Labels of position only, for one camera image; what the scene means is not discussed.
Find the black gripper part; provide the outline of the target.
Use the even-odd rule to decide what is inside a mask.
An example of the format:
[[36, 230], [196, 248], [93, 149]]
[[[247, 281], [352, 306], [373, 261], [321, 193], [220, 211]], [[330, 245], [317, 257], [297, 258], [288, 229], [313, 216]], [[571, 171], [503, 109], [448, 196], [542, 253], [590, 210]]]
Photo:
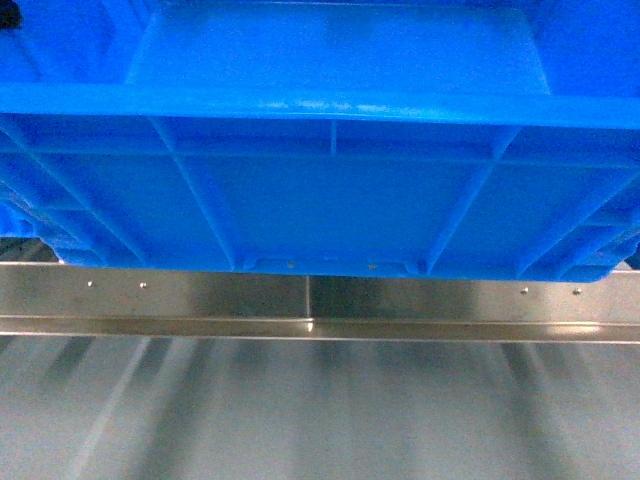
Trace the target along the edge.
[[14, 0], [0, 0], [0, 29], [17, 30], [21, 28], [22, 13]]

